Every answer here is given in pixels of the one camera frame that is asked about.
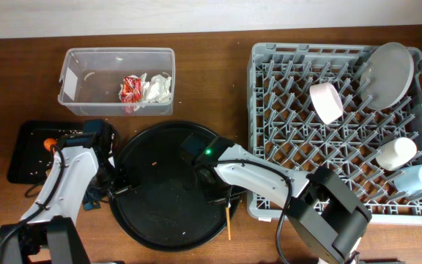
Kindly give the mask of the wooden chopstick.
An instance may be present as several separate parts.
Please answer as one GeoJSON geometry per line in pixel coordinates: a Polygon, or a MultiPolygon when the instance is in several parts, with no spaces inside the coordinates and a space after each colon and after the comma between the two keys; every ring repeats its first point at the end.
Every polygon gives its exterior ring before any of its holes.
{"type": "Polygon", "coordinates": [[[230,241],[232,239],[232,231],[231,231],[231,217],[230,217],[229,205],[225,207],[225,212],[226,212],[226,226],[227,226],[228,240],[230,241]]]}

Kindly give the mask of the rice and peanut scraps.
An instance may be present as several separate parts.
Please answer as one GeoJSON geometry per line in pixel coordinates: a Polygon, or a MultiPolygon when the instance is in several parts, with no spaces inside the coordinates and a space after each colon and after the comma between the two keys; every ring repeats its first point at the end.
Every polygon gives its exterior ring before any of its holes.
{"type": "Polygon", "coordinates": [[[39,182],[46,177],[46,171],[51,168],[51,154],[44,148],[47,138],[59,140],[62,136],[81,133],[81,129],[69,128],[36,128],[29,134],[29,141],[24,152],[24,177],[32,182],[39,182]]]}

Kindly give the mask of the orange carrot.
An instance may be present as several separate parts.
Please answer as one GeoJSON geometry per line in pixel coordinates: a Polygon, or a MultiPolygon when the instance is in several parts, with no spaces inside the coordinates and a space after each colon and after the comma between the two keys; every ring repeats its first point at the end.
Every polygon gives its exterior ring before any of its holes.
{"type": "Polygon", "coordinates": [[[57,140],[56,140],[56,139],[53,139],[53,138],[47,138],[47,139],[43,142],[44,148],[45,148],[47,151],[50,151],[50,150],[51,150],[51,146],[52,146],[52,145],[56,145],[56,144],[57,144],[57,140]]]}

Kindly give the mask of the red snack wrapper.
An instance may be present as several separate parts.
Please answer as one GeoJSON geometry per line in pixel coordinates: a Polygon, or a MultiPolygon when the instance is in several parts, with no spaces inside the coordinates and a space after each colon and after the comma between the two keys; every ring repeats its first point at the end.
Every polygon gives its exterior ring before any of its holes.
{"type": "Polygon", "coordinates": [[[141,99],[141,79],[134,76],[124,77],[119,96],[123,103],[139,102],[141,99]]]}

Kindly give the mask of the white tissue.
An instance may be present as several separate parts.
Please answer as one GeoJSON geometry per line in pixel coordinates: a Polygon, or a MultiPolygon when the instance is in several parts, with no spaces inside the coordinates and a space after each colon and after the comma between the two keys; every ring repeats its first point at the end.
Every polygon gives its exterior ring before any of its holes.
{"type": "Polygon", "coordinates": [[[147,74],[141,75],[141,99],[140,103],[166,103],[171,100],[172,77],[158,74],[146,80],[147,74]]]}

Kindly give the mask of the pink bowl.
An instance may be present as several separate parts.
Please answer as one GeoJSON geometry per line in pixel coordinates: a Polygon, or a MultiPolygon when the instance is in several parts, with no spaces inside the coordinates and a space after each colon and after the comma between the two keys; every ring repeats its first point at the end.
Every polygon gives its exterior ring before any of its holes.
{"type": "Polygon", "coordinates": [[[328,125],[342,116],[344,109],[341,98],[331,83],[310,86],[309,94],[314,109],[321,121],[328,125]]]}

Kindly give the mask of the white cup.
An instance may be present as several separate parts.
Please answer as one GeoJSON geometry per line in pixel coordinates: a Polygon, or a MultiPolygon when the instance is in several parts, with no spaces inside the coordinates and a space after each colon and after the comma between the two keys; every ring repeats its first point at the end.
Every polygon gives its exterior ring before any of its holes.
{"type": "Polygon", "coordinates": [[[416,155],[417,146],[413,140],[400,137],[382,145],[378,150],[379,153],[375,157],[376,162],[383,169],[394,171],[416,155]]]}

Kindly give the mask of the light blue cup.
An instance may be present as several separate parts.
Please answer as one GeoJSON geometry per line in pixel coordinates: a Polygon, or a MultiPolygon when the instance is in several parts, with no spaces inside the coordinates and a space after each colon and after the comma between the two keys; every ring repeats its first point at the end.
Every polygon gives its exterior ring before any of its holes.
{"type": "Polygon", "coordinates": [[[422,192],[422,164],[401,169],[401,174],[393,181],[398,192],[407,196],[422,192]]]}

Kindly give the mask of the grey round plate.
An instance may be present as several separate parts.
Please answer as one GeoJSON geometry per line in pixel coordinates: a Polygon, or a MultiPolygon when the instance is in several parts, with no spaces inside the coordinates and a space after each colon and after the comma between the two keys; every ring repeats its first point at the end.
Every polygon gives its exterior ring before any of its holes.
{"type": "Polygon", "coordinates": [[[411,53],[400,43],[386,43],[377,48],[367,60],[360,80],[369,81],[360,93],[367,107],[382,110],[398,103],[412,83],[414,62],[411,53]]]}

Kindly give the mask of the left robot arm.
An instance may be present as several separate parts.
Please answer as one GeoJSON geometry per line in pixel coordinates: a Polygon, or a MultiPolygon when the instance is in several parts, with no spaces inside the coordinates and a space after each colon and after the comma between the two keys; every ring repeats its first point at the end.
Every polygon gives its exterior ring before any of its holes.
{"type": "Polygon", "coordinates": [[[18,223],[0,227],[0,263],[30,263],[41,248],[50,263],[89,262],[75,228],[85,194],[93,189],[115,199],[133,189],[114,163],[117,140],[111,124],[88,120],[82,133],[51,145],[51,171],[35,202],[18,223]]]}

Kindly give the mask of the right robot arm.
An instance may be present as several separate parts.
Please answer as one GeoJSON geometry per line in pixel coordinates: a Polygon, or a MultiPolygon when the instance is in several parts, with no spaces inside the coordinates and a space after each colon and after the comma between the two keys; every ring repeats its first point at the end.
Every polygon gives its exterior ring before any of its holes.
{"type": "Polygon", "coordinates": [[[275,239],[288,219],[321,263],[357,263],[357,247],[372,214],[344,181],[323,166],[314,172],[287,169],[259,158],[221,136],[206,143],[194,135],[179,146],[182,159],[205,183],[245,188],[282,209],[275,239]]]}

